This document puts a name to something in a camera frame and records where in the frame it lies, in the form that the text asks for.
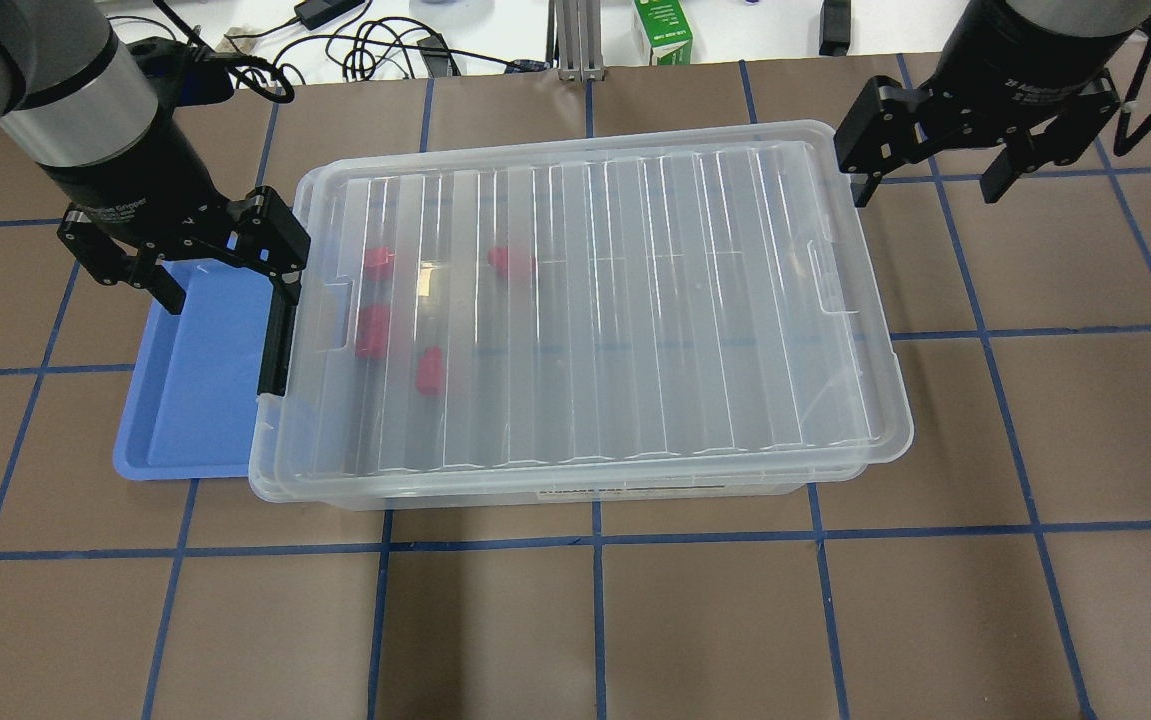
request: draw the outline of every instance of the transparent plastic container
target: transparent plastic container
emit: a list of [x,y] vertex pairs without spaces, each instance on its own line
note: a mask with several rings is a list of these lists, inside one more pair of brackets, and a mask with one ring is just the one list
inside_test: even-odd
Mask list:
[[895,459],[904,382],[813,120],[343,160],[250,477],[349,510],[787,492]]

